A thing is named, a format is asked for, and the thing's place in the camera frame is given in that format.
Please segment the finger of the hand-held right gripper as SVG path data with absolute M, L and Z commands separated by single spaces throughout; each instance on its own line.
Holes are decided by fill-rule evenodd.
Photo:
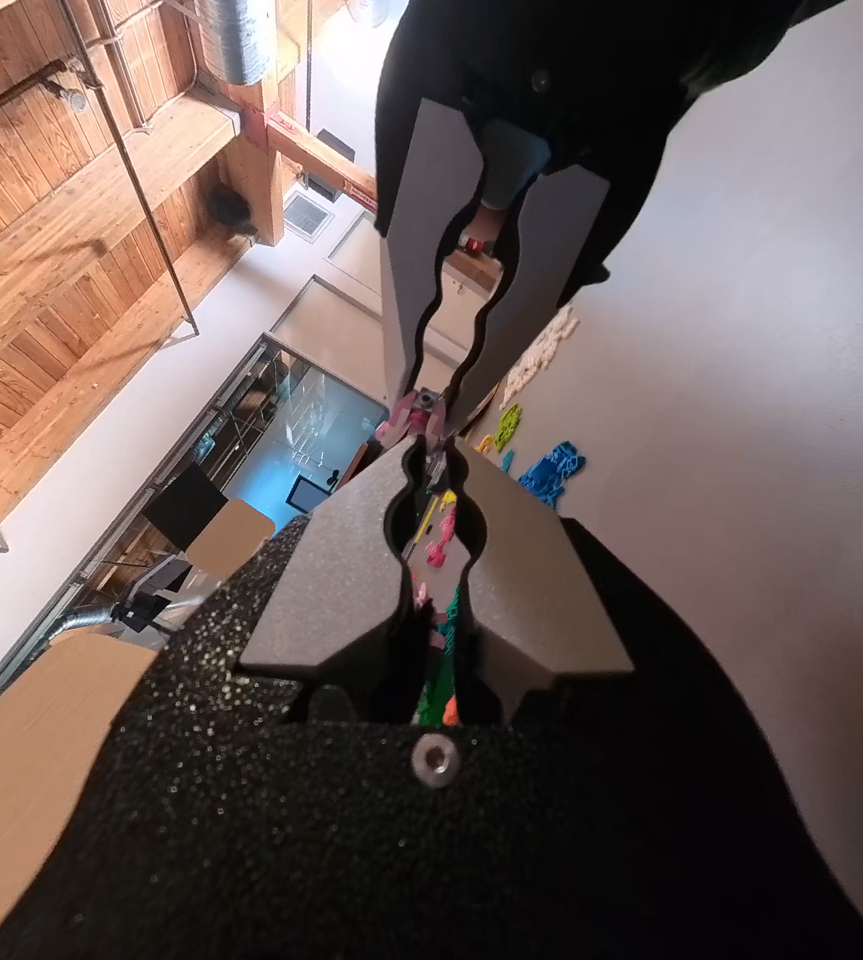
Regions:
M 442 300 L 442 264 L 478 206 L 485 167 L 463 113 L 423 99 L 379 240 L 384 370 L 392 405 L 417 384 L 424 332 Z
M 609 189 L 578 164 L 539 176 L 510 223 L 499 288 L 475 320 L 473 351 L 452 380 L 446 430 L 456 433 L 558 312 Z

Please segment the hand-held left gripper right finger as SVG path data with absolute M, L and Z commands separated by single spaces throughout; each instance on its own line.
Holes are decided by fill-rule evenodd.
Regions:
M 460 573 L 453 642 L 461 722 L 511 722 L 531 694 L 633 672 L 561 517 L 459 440 L 449 450 Z

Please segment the pink lego assembly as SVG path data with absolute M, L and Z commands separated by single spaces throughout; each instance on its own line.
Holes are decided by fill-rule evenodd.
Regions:
M 443 490 L 447 474 L 446 414 L 446 401 L 440 392 L 428 388 L 409 391 L 377 426 L 370 462 L 375 462 L 402 439 L 423 437 L 427 487 Z

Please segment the pile of white lego pieces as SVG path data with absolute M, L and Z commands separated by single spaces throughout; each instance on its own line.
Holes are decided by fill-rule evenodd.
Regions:
M 572 336 L 580 321 L 571 304 L 566 304 L 558 311 L 510 368 L 499 410 L 505 411 L 510 407 L 512 399 L 552 364 L 561 345 Z

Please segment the pile of teal lego pieces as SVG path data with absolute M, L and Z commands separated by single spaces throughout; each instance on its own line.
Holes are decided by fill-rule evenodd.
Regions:
M 435 616 L 431 643 L 442 652 L 452 651 L 459 630 L 462 612 L 461 589 L 458 587 L 446 609 Z

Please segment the pile of pink lego pieces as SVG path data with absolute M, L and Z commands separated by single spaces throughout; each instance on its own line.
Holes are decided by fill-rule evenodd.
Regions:
M 448 549 L 454 538 L 457 505 L 451 504 L 438 525 L 438 533 L 426 532 L 424 559 L 412 569 L 412 598 L 416 609 L 432 607 L 443 613 L 452 602 L 456 590 L 454 576 L 446 575 L 444 568 Z

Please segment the pile of blue lego pieces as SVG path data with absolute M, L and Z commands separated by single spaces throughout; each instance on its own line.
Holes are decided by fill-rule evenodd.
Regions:
M 585 464 L 585 456 L 565 440 L 521 474 L 518 483 L 545 506 L 557 511 L 567 481 L 582 471 Z

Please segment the pile of green lego pieces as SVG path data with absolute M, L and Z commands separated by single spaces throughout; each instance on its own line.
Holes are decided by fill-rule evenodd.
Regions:
M 455 696 L 454 656 L 443 650 L 429 678 L 425 680 L 416 707 L 414 723 L 422 727 L 439 727 L 450 723 L 449 702 Z

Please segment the small lit screen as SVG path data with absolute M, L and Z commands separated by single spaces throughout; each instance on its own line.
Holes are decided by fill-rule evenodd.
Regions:
M 310 514 L 331 496 L 329 486 L 320 486 L 312 478 L 299 473 L 292 483 L 284 503 L 301 514 Z

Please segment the wooden beam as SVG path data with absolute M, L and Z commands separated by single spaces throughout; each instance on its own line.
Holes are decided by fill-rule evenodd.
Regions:
M 222 179 L 246 201 L 258 242 L 274 246 L 284 237 L 284 161 L 377 213 L 375 177 L 282 112 L 274 76 L 250 86 L 215 83 L 240 117 L 240 132 L 222 151 Z

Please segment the glass partition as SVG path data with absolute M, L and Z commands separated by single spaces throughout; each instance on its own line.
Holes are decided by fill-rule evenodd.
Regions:
M 155 619 L 167 601 L 150 594 L 193 588 L 182 586 L 183 574 L 149 577 L 159 565 L 176 575 L 187 558 L 141 510 L 187 466 L 198 464 L 229 501 L 243 500 L 281 529 L 298 514 L 285 503 L 296 476 L 332 490 L 381 417 L 379 404 L 342 380 L 270 338 L 257 343 L 0 659 L 0 695 L 78 628 L 159 639 Z

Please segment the thin metal conduit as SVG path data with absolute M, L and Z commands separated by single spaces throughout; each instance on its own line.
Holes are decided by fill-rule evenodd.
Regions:
M 153 208 L 141 182 L 140 176 L 133 163 L 131 154 L 126 147 L 125 136 L 115 117 L 104 81 L 92 57 L 92 50 L 102 48 L 106 51 L 113 76 L 123 98 L 129 119 L 137 125 L 139 132 L 151 135 L 153 132 L 150 117 L 142 108 L 135 79 L 130 71 L 129 62 L 124 52 L 123 41 L 117 27 L 113 25 L 110 6 L 107 2 L 86 2 L 88 12 L 97 30 L 97 39 L 88 41 L 79 24 L 72 2 L 57 1 L 55 5 L 65 24 L 73 49 L 76 52 L 76 61 L 80 64 L 79 78 L 83 79 L 86 87 L 95 94 L 101 114 L 113 138 L 115 150 L 124 166 L 128 179 L 133 187 L 140 208 L 148 225 L 150 233 L 158 248 L 166 274 L 170 278 L 174 291 L 181 306 L 180 323 L 186 323 L 191 330 L 191 337 L 200 336 L 198 322 L 182 283 L 174 266 L 173 258 L 166 246 L 158 222 L 155 219 Z

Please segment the black ceiling pipe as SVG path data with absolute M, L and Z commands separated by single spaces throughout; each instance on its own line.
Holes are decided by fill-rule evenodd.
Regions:
M 0 109 L 10 104 L 17 98 L 23 96 L 33 88 L 44 84 L 46 81 L 49 81 L 58 73 L 65 71 L 67 66 L 68 65 L 64 59 L 54 59 L 46 63 L 44 66 L 41 66 L 38 70 L 29 74 L 19 82 L 11 85 L 0 93 Z

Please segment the white wall vent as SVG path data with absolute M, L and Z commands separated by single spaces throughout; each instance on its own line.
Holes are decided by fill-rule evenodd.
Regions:
M 318 242 L 334 218 L 332 210 L 313 199 L 302 188 L 291 190 L 284 198 L 284 228 L 309 244 Z

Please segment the silver ventilation duct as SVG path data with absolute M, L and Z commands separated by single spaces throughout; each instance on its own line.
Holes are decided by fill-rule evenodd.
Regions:
M 202 62 L 217 80 L 253 87 L 299 65 L 307 39 L 305 1 L 197 1 Z

